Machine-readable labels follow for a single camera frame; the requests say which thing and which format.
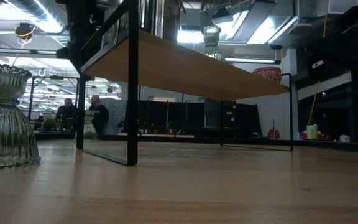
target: red object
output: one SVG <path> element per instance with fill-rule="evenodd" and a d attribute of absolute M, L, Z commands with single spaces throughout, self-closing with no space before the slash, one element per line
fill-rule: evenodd
<path fill-rule="evenodd" d="M 281 69 L 277 67 L 257 68 L 252 73 L 278 83 L 281 82 Z"/>
<path fill-rule="evenodd" d="M 273 120 L 273 129 L 268 131 L 267 137 L 270 139 L 280 139 L 280 133 L 275 129 Z"/>

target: ductwork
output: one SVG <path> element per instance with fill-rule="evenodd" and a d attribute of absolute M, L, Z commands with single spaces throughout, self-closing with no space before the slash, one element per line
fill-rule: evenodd
<path fill-rule="evenodd" d="M 6 2 L 27 15 L 31 22 L 47 33 L 63 33 L 67 16 L 53 0 L 6 0 Z M 65 43 L 68 37 L 54 37 Z"/>

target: person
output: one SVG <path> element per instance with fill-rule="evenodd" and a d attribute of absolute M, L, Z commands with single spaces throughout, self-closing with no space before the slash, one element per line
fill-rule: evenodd
<path fill-rule="evenodd" d="M 64 106 L 59 106 L 57 109 L 55 120 L 62 122 L 63 128 L 74 127 L 77 120 L 78 109 L 73 105 L 72 99 L 65 99 Z"/>
<path fill-rule="evenodd" d="M 92 106 L 89 108 L 89 110 L 95 111 L 93 115 L 92 124 L 96 129 L 96 132 L 98 134 L 101 134 L 105 125 L 109 121 L 109 111 L 105 106 L 100 104 L 100 97 L 98 95 L 92 96 L 91 104 Z"/>

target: ribbed glass vase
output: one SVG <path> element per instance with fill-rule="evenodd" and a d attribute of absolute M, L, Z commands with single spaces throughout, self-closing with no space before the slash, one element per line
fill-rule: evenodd
<path fill-rule="evenodd" d="M 0 168 L 41 161 L 31 125 L 17 108 L 30 77 L 27 70 L 0 65 Z"/>
<path fill-rule="evenodd" d="M 98 133 L 92 124 L 94 111 L 86 110 L 84 115 L 84 142 L 98 142 Z M 75 133 L 74 141 L 77 139 L 77 133 Z"/>
<path fill-rule="evenodd" d="M 223 57 L 222 50 L 218 47 L 219 34 L 221 33 L 221 28 L 219 26 L 207 26 L 201 30 L 201 33 L 204 36 L 205 47 L 201 51 L 203 55 L 207 55 L 216 60 L 226 62 Z"/>

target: wooden countertop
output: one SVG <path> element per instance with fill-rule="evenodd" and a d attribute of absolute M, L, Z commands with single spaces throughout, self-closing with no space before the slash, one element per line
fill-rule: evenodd
<path fill-rule="evenodd" d="M 140 142 L 125 167 L 72 140 L 38 144 L 40 165 L 0 170 L 0 223 L 358 223 L 357 152 Z"/>

